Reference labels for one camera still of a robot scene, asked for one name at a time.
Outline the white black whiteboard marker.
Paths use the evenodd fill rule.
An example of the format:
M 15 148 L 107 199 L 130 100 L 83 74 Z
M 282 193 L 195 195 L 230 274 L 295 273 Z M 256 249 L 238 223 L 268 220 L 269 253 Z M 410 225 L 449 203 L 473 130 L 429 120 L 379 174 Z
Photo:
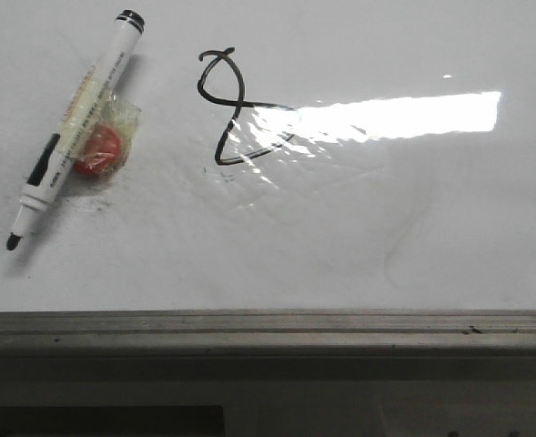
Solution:
M 7 250 L 18 246 L 54 202 L 74 162 L 84 151 L 144 29 L 145 20 L 138 12 L 125 9 L 117 15 L 106 51 L 88 71 L 26 180 L 5 244 Z

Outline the white whiteboard with metal frame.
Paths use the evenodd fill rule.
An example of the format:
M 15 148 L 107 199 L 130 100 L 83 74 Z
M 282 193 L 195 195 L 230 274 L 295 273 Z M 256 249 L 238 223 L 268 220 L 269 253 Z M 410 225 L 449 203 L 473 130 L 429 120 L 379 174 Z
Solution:
M 5 248 L 114 16 L 143 120 Z M 0 1 L 0 381 L 536 380 L 536 1 Z

